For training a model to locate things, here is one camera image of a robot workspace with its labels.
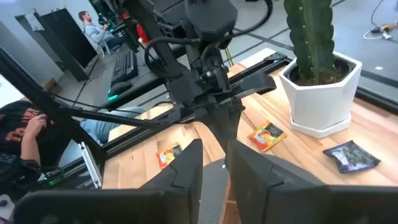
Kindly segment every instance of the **jeans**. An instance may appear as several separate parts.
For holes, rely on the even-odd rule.
[[[112,39],[108,40],[106,44],[108,45],[109,49],[112,49],[116,46],[121,46],[126,42],[126,39],[124,37],[116,36],[113,37]]]
[[[120,112],[120,111],[112,111],[110,114],[123,116],[127,118],[135,118],[136,116],[145,112],[144,109],[133,106],[130,108],[124,108],[125,111],[129,112]],[[109,132],[118,127],[120,124],[110,123],[105,121],[96,121],[96,120],[86,120],[80,123],[80,126],[100,145],[106,143],[108,141]],[[69,163],[79,159],[81,157],[81,150],[79,145],[75,141],[70,141],[67,148],[63,152],[60,162],[58,164],[59,167],[64,167]]]

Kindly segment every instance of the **white hexagonal pot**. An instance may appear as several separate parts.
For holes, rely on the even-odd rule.
[[[298,86],[288,74],[296,67],[296,59],[281,71],[280,80],[290,103],[292,128],[315,138],[323,138],[348,128],[351,105],[362,70],[362,63],[338,52],[340,58],[353,65],[342,81],[329,85]]]

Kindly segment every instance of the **wooden tabletop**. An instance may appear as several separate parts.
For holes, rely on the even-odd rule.
[[[263,51],[230,68],[236,74],[273,51]],[[257,93],[242,99],[246,110],[239,123],[238,140],[257,150],[247,136],[269,120],[287,133],[287,137],[266,153],[279,156],[313,173],[328,184],[398,185],[398,117],[362,100],[355,99],[351,110],[352,122],[348,129],[323,139],[294,131],[290,128],[289,102],[279,80],[279,71],[272,74],[277,89],[265,95]],[[160,105],[142,114],[141,119],[154,118],[170,105]],[[122,125],[109,134],[109,140],[132,130]],[[204,145],[203,165],[224,158],[224,152],[210,130],[201,123],[174,125],[146,141],[109,159],[104,170],[104,189],[138,188],[160,172],[156,152],[178,142],[185,148],[192,140],[201,138]],[[371,170],[352,174],[340,174],[335,162],[322,151],[338,144],[354,140],[366,151],[381,160]]]

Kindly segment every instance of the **green cactus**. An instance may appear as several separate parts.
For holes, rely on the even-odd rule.
[[[284,0],[299,77],[314,85],[322,84],[322,75],[336,75],[330,5],[331,0]]]

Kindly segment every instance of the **man in blue shirt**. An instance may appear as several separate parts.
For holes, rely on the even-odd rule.
[[[97,44],[100,44],[100,46],[104,47],[106,43],[109,49],[112,49],[126,42],[124,37],[115,37],[110,33],[108,25],[105,24],[103,27],[94,25],[90,13],[87,11],[79,12],[79,18],[83,21],[83,32],[89,35]]]

